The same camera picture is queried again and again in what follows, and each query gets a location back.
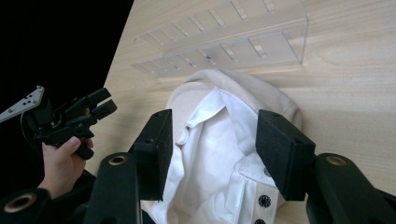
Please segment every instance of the hand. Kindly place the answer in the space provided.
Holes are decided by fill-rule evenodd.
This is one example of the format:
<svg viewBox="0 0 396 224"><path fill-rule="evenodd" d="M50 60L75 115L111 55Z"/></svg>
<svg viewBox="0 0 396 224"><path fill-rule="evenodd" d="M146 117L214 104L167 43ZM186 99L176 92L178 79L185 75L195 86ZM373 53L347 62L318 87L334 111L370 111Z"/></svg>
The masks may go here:
<svg viewBox="0 0 396 224"><path fill-rule="evenodd" d="M93 147L91 139L83 140L82 144ZM76 137L71 137L59 148L42 144L44 179L38 187L48 190L52 199L69 192L84 171L86 161L75 153L80 145Z"/></svg>

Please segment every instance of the transparent acrylic rack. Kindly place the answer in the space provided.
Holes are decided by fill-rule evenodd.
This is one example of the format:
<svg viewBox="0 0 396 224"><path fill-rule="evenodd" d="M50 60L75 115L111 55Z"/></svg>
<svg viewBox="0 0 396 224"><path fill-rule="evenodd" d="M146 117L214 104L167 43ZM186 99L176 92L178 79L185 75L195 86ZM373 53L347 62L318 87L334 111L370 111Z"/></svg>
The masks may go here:
<svg viewBox="0 0 396 224"><path fill-rule="evenodd" d="M163 55L132 66L170 77L204 68L300 63L306 28L301 0L229 0L142 34Z"/></svg>

